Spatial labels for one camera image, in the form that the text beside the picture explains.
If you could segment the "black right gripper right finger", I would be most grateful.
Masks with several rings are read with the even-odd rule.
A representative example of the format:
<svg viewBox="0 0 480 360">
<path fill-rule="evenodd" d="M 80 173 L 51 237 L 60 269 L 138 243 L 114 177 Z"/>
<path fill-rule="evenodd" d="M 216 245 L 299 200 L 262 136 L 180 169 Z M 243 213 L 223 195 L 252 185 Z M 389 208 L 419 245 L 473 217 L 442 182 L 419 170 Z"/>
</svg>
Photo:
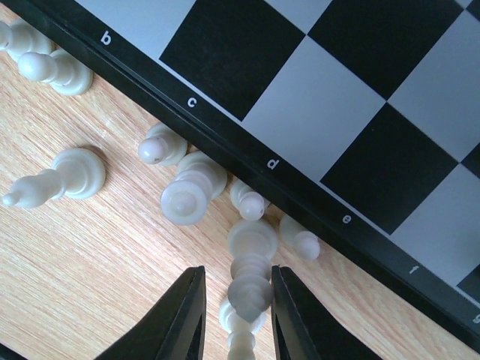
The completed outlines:
<svg viewBox="0 0 480 360">
<path fill-rule="evenodd" d="M 289 267 L 271 268 L 271 320 L 277 359 L 378 359 L 347 331 Z"/>
</svg>

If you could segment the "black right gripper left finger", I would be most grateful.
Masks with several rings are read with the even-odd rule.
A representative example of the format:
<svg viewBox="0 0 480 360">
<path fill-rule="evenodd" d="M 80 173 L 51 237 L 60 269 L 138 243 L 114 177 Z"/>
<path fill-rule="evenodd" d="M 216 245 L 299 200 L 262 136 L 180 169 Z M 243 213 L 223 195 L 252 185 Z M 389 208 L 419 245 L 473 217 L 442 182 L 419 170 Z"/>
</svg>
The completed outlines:
<svg viewBox="0 0 480 360">
<path fill-rule="evenodd" d="M 206 270 L 190 267 L 147 314 L 98 359 L 203 359 L 206 330 Z"/>
</svg>

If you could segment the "white queen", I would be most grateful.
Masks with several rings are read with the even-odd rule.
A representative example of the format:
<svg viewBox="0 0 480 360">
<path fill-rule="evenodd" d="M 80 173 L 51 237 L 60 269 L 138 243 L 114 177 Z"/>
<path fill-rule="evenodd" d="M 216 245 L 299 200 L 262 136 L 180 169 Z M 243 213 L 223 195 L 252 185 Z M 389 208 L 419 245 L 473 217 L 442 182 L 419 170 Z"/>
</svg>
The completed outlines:
<svg viewBox="0 0 480 360">
<path fill-rule="evenodd" d="M 271 267 L 278 237 L 265 220 L 240 220 L 229 231 L 228 245 L 233 262 L 227 296 L 238 316 L 253 323 L 272 302 Z"/>
</svg>

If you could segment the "white pawn front left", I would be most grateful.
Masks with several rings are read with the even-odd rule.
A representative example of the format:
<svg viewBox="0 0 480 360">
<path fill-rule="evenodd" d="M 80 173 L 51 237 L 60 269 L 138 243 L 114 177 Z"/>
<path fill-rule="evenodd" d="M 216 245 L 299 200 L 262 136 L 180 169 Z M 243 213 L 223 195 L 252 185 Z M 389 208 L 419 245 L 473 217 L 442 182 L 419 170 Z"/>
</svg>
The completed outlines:
<svg viewBox="0 0 480 360">
<path fill-rule="evenodd" d="M 321 251 L 317 236 L 285 214 L 279 223 L 281 239 L 304 260 L 315 260 Z"/>
</svg>

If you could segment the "white rook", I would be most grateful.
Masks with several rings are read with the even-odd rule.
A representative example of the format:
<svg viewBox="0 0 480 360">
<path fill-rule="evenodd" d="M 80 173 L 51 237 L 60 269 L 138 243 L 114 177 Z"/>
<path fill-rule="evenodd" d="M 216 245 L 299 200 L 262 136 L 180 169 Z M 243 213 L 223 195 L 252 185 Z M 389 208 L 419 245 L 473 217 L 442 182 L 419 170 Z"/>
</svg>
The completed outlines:
<svg viewBox="0 0 480 360">
<path fill-rule="evenodd" d="M 193 225 L 226 185 L 227 171 L 222 166 L 201 151 L 192 152 L 178 163 L 176 177 L 163 190 L 161 210 L 176 225 Z"/>
</svg>

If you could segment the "white bishop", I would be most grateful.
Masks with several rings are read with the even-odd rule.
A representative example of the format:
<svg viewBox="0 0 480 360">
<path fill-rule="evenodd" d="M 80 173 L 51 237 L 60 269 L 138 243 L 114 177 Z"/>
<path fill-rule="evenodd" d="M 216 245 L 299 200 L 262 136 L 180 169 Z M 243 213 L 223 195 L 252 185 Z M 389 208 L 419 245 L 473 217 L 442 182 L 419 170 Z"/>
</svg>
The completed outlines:
<svg viewBox="0 0 480 360">
<path fill-rule="evenodd" d="M 85 148 L 69 148 L 57 154 L 49 169 L 17 179 L 1 201 L 6 206 L 33 209 L 63 196 L 85 200 L 104 186 L 103 161 Z"/>
</svg>

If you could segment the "black white chessboard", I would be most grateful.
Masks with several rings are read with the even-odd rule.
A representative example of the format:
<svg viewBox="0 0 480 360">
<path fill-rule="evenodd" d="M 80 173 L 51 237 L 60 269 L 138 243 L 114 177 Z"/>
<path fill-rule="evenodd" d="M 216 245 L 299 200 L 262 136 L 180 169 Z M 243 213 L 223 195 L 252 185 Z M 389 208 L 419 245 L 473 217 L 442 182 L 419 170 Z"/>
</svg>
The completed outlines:
<svg viewBox="0 0 480 360">
<path fill-rule="evenodd" d="M 477 1 L 6 6 L 479 348 Z"/>
</svg>

